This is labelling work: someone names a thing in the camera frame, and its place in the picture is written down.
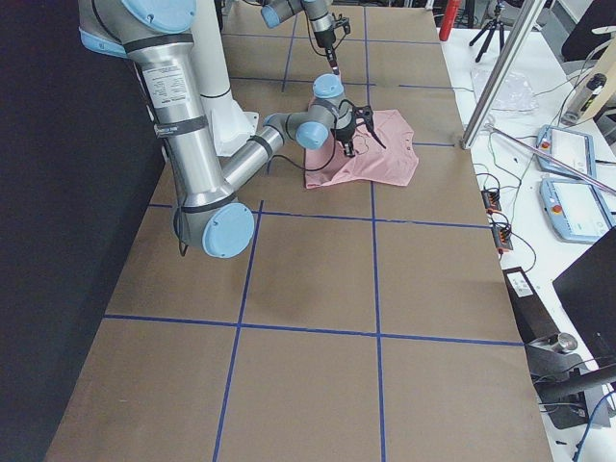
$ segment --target pink towel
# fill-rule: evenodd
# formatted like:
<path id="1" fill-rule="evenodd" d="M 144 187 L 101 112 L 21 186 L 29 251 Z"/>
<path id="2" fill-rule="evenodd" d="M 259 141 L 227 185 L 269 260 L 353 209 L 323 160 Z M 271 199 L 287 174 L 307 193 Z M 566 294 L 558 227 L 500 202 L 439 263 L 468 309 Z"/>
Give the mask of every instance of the pink towel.
<path id="1" fill-rule="evenodd" d="M 355 157 L 346 157 L 339 143 L 331 163 L 319 171 L 306 172 L 306 188 L 336 185 L 353 180 L 372 180 L 395 186 L 407 186 L 419 163 L 413 150 L 413 129 L 396 110 L 374 111 L 374 131 L 387 146 L 382 146 L 364 125 L 353 136 Z M 330 135 L 318 150 L 306 149 L 306 168 L 319 168 L 331 157 Z"/>

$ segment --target white desk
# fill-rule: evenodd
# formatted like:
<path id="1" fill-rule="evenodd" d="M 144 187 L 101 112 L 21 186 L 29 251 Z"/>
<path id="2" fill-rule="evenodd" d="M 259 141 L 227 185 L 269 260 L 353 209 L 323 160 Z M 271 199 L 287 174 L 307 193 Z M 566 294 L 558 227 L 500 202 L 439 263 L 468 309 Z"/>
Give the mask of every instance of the white desk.
<path id="1" fill-rule="evenodd" d="M 481 62 L 479 64 L 475 63 L 475 56 L 482 40 L 476 43 L 474 47 L 469 46 L 469 41 L 473 39 L 477 32 L 477 30 L 454 29 L 449 40 L 442 44 L 451 84 L 455 89 L 472 89 L 471 70 L 475 66 L 491 68 L 498 58 L 498 40 L 494 38 L 490 49 L 482 57 Z M 513 71 L 523 73 L 535 93 L 550 90 L 566 80 L 558 61 L 540 33 L 531 33 L 530 37 L 528 37 L 521 56 L 513 66 Z M 568 83 L 554 91 L 538 95 L 537 99 L 540 107 L 532 113 L 493 111 L 492 116 L 496 122 L 495 125 L 515 137 L 535 135 L 541 126 L 551 123 L 559 111 L 562 101 L 571 89 L 572 85 Z M 475 108 L 475 95 L 466 90 L 455 90 L 455 92 L 460 117 L 463 123 L 466 124 Z M 580 124 L 575 130 L 593 136 L 597 159 L 614 160 L 613 152 L 592 120 Z M 492 137 L 492 142 L 498 164 L 521 176 L 530 161 L 529 153 L 498 135 Z M 533 143 L 533 139 L 527 139 L 526 142 Z M 492 154 L 488 148 L 487 133 L 479 136 L 472 148 L 472 154 L 474 163 L 487 166 L 490 173 L 499 177 L 503 186 L 517 186 L 518 181 L 515 178 L 495 166 Z M 477 173 L 486 171 L 482 166 L 475 166 L 475 170 Z M 572 333 L 579 339 L 579 335 L 562 309 L 560 301 L 553 290 L 552 281 L 563 270 L 568 268 L 589 245 L 563 243 L 556 238 L 543 211 L 538 192 L 541 179 L 550 176 L 557 177 L 557 175 L 549 175 L 546 172 L 540 171 L 535 161 L 532 161 L 520 187 L 515 207 L 515 217 L 513 219 L 513 231 L 526 239 L 537 252 L 536 265 L 528 274 L 528 278 L 535 290 L 561 331 Z M 609 186 L 616 187 L 616 168 L 598 165 L 598 178 Z M 486 176 L 479 176 L 479 184 L 482 185 L 485 179 Z M 493 180 L 488 181 L 489 186 L 493 186 L 493 184 Z M 501 192 L 500 203 L 503 212 L 509 218 L 512 217 L 514 195 L 515 190 L 513 189 Z M 616 210 L 616 197 L 612 197 L 607 193 L 603 197 L 610 209 L 612 211 Z M 531 251 L 515 237 L 513 238 L 513 244 L 514 251 L 503 255 L 501 266 L 504 269 L 517 266 L 521 266 L 523 269 L 529 268 L 532 263 Z M 577 353 L 582 359 L 592 357 L 584 345 L 577 349 Z M 588 364 L 591 364 L 589 366 L 590 369 L 596 368 L 594 363 Z M 579 426 L 567 430 L 558 430 L 552 425 L 547 415 L 544 416 L 544 424 L 548 433 L 554 462 L 571 461 L 575 452 L 575 444 L 581 438 L 584 427 Z M 565 442 L 567 445 L 558 445 L 555 441 Z M 616 460 L 616 419 L 612 419 L 611 428 L 593 428 L 591 430 L 580 458 L 580 461 L 585 462 L 608 462 L 614 460 Z"/>

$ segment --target blue cable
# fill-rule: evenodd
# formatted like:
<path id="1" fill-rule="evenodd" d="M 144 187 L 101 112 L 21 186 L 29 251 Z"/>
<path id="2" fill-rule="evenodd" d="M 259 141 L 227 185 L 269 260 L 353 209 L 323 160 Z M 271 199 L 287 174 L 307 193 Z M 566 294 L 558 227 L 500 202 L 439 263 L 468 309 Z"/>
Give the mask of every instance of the blue cable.
<path id="1" fill-rule="evenodd" d="M 584 434 L 581 437 L 581 440 L 579 440 L 579 443 L 577 443 L 577 451 L 574 454 L 574 458 L 573 458 L 574 462 L 578 462 L 579 461 L 579 455 L 581 454 L 581 449 L 584 446 L 584 441 L 586 441 L 586 437 L 588 436 L 588 432 L 590 431 L 590 425 L 592 424 L 593 420 L 595 419 L 595 414 L 597 414 L 597 411 L 599 410 L 599 407 L 607 399 L 607 397 L 610 397 L 614 393 L 616 393 L 616 390 L 609 392 L 607 395 L 605 395 L 603 398 L 601 398 L 599 400 L 599 402 L 597 403 L 597 405 L 595 406 L 595 409 L 593 409 L 593 412 L 590 415 L 590 419 L 588 420 L 588 424 L 586 425 L 586 429 L 584 430 Z"/>

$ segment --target red object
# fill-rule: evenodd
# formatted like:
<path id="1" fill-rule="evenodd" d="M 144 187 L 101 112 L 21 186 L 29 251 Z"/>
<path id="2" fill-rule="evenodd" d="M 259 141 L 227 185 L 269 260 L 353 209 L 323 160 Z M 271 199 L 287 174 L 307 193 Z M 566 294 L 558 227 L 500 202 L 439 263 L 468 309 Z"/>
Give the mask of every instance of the red object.
<path id="1" fill-rule="evenodd" d="M 462 0 L 449 0 L 447 3 L 447 9 L 445 10 L 445 17 L 443 18 L 443 22 L 441 23 L 441 32 L 439 32 L 439 39 L 441 41 L 447 41 L 449 38 L 449 33 L 451 32 L 451 28 L 453 27 L 453 21 L 455 21 L 455 17 L 458 15 L 458 9 L 460 8 L 460 3 Z"/>

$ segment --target black tripod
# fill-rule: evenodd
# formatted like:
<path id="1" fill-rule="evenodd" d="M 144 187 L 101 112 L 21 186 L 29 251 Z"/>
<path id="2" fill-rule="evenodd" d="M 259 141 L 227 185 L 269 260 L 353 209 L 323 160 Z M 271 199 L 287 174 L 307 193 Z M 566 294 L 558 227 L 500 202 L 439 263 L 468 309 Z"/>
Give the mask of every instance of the black tripod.
<path id="1" fill-rule="evenodd" d="M 497 4 L 494 7 L 494 19 L 492 19 L 485 26 L 483 26 L 481 31 L 479 31 L 479 34 L 477 34 L 475 38 L 471 40 L 471 43 L 469 43 L 469 46 L 475 45 L 475 43 L 479 40 L 479 38 L 483 34 L 485 34 L 486 31 L 489 31 L 488 37 L 483 42 L 483 45 L 481 46 L 481 49 L 479 50 L 479 54 L 475 58 L 476 63 L 481 61 L 481 57 L 483 56 L 483 54 L 486 51 L 488 51 L 488 47 L 490 46 L 490 40 L 492 40 L 494 31 L 496 31 L 497 29 L 499 29 L 500 51 L 502 51 L 502 48 L 504 47 L 504 24 L 501 21 L 502 10 L 504 10 L 504 5 L 502 4 L 502 0 L 497 0 Z"/>

